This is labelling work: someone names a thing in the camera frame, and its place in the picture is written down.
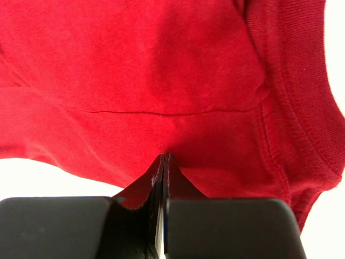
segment t-shirt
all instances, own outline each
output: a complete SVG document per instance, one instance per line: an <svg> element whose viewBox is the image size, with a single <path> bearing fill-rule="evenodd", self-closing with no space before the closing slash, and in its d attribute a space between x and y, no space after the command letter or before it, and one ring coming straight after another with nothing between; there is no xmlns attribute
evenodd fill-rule
<svg viewBox="0 0 345 259"><path fill-rule="evenodd" d="M282 199L302 229L345 166L324 8L2 0L0 158L126 187L169 152L207 197Z"/></svg>

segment red fabric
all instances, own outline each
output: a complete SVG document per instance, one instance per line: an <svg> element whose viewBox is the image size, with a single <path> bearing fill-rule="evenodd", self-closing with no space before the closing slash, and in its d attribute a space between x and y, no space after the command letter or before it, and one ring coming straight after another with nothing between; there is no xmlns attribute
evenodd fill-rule
<svg viewBox="0 0 345 259"><path fill-rule="evenodd" d="M208 197L277 197L302 228L345 164L324 7L2 0L0 158L126 187L172 152Z"/></svg>

